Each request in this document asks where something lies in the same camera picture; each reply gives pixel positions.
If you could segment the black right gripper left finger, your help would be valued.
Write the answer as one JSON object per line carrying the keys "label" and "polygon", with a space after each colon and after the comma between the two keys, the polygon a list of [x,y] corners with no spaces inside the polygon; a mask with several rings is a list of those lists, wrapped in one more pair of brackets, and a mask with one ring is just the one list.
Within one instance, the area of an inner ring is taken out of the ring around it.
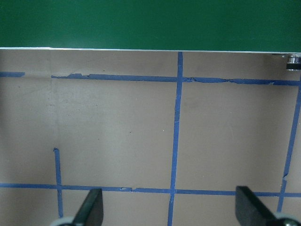
{"label": "black right gripper left finger", "polygon": [[102,189],[91,189],[75,215],[73,226],[101,226],[103,223]]}

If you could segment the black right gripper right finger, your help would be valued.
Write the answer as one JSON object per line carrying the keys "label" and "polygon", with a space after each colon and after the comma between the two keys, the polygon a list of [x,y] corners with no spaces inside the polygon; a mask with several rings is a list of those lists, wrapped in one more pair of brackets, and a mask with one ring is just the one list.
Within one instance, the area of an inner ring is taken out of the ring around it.
{"label": "black right gripper right finger", "polygon": [[235,216],[241,226],[279,226],[280,221],[247,187],[237,186]]}

